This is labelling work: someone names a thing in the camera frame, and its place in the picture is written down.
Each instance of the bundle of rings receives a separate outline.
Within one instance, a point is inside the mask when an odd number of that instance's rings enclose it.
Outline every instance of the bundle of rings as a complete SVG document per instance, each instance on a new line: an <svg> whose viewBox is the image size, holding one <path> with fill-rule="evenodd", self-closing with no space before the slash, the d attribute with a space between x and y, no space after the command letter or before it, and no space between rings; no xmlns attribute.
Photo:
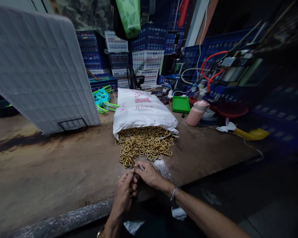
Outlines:
<svg viewBox="0 0 298 238"><path fill-rule="evenodd" d="M162 127L138 127L121 130L118 132L119 141L116 145L121 145L119 162L124 168L135 167L135 158L147 156L151 162L156 159L161 160L162 155L172 156L170 147L174 145L175 137L170 135L170 131Z"/></svg>

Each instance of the pink bottle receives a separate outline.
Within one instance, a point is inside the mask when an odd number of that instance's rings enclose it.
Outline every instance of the pink bottle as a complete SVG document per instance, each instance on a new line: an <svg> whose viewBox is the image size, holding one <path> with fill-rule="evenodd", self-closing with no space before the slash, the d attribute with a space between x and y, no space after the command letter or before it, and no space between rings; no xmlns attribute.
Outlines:
<svg viewBox="0 0 298 238"><path fill-rule="evenodd" d="M208 106L208 102L204 99L195 102L188 117L185 120L186 124L189 126L197 126Z"/></svg>

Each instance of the green plastic tray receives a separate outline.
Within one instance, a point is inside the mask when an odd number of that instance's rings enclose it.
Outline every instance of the green plastic tray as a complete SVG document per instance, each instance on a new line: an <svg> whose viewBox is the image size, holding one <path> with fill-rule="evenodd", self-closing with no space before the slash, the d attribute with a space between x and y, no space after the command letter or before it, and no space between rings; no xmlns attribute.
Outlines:
<svg viewBox="0 0 298 238"><path fill-rule="evenodd" d="M190 112L189 99L187 97L173 96L172 111L189 113Z"/></svg>

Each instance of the green bag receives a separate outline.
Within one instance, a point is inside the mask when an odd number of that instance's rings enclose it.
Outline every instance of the green bag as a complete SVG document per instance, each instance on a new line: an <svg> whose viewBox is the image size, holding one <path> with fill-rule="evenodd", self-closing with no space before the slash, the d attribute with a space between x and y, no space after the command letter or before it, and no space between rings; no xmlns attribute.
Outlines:
<svg viewBox="0 0 298 238"><path fill-rule="evenodd" d="M126 37L137 37L141 30L140 0L116 0L116 4Z"/></svg>

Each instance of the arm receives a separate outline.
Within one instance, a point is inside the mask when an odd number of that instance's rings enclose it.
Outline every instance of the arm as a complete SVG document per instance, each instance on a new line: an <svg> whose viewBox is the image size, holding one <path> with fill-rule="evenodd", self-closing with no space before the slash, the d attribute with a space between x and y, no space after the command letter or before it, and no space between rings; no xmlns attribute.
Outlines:
<svg viewBox="0 0 298 238"><path fill-rule="evenodd" d="M135 171L149 186L164 192L169 197L172 196L175 185L163 178L152 164L139 161ZM250 237L222 213L179 188L175 200L209 238Z"/></svg>
<svg viewBox="0 0 298 238"><path fill-rule="evenodd" d="M137 182L137 178L133 176L133 173L129 173L128 175L127 173L124 173L118 180L114 205L105 228L101 232L101 238L119 237L124 214L128 212L131 207L132 196L134 197L137 195ZM130 183L132 183L132 196L130 195Z"/></svg>
<svg viewBox="0 0 298 238"><path fill-rule="evenodd" d="M94 74L92 74L92 72L89 71L88 69L86 69L86 72L88 75L92 76L95 80L102 81L101 79L97 78Z"/></svg>

